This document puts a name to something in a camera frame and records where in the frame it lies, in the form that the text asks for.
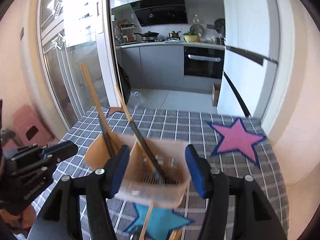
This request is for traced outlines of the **person left hand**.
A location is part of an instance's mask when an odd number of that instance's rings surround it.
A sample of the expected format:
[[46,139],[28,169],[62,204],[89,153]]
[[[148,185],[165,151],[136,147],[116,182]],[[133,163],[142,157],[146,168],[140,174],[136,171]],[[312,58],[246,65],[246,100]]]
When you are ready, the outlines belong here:
[[36,212],[32,205],[29,205],[21,214],[14,216],[7,210],[1,209],[1,217],[5,224],[13,228],[27,229],[33,226],[36,220]]

